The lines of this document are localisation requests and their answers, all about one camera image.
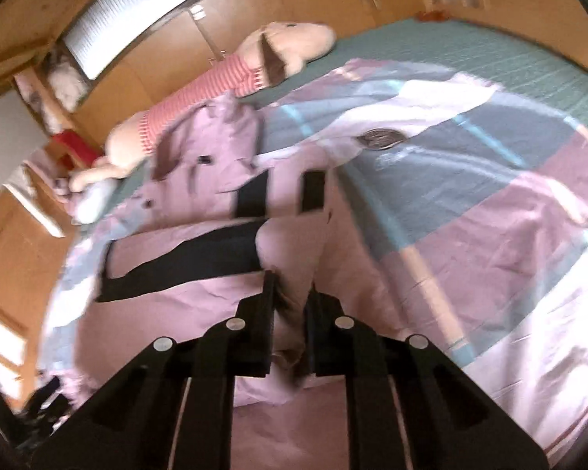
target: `metal rivet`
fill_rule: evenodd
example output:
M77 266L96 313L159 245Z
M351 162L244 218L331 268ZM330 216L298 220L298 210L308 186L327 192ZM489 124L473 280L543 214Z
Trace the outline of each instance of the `metal rivet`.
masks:
M355 326L355 321L348 316L340 316L339 318L336 318L335 324L337 328L348 330Z
M245 326L246 322L241 318L231 318L226 321L226 328L229 330L242 330Z
M172 344L173 342L170 338L159 338L156 339L154 343L152 343L152 346L157 351L168 351L170 348L172 348Z
M425 336L416 334L415 336L409 338L409 344L418 350L424 350L429 346L429 340Z

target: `stuffed animal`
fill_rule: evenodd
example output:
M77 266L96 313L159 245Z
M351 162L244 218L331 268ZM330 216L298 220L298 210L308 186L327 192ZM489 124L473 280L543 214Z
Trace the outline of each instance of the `stuffed animal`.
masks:
M156 147L163 130L189 106L233 90L243 97L299 73L326 55L336 34L326 25L274 22L247 37L237 51L145 112L111 130L104 157L70 180L73 192L103 179L122 179Z

